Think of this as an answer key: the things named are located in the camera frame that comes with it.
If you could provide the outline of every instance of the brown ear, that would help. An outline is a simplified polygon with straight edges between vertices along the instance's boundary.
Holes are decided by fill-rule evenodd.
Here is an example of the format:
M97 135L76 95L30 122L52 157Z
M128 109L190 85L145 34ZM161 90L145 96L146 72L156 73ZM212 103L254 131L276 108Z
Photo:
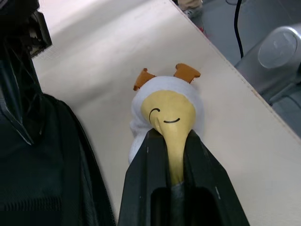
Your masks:
M186 64L177 64L175 68L177 69L177 71L175 72L174 77L183 79L188 83L191 83L194 78L198 78L201 75L201 73L198 72L196 69Z
M147 68L144 68L140 75L138 76L135 85L134 85L134 90L137 91L140 89L147 81L151 80L152 78L155 78L155 75L152 75L147 72Z

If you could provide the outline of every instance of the plush toy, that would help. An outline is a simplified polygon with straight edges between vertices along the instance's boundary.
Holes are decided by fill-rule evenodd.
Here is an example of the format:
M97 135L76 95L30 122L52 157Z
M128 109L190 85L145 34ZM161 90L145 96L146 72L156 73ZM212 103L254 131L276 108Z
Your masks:
M156 77L145 68L134 85L134 90L139 91L131 108L133 120L130 127L135 139L129 162L134 159L150 129L162 134L168 152L172 208L176 209L172 214L183 210L183 154L187 136L191 129L199 137L203 132L203 104L199 93L190 85L199 76L197 70L185 64L177 64L174 76Z

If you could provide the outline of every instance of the white table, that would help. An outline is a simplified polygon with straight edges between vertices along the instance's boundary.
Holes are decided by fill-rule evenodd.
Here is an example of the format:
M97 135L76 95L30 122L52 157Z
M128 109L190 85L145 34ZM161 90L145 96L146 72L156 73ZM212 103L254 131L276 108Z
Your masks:
M80 118L118 216L133 84L142 68L201 71L203 142L227 170L252 226L301 225L301 141L169 0L43 0L53 47L34 59L46 93Z

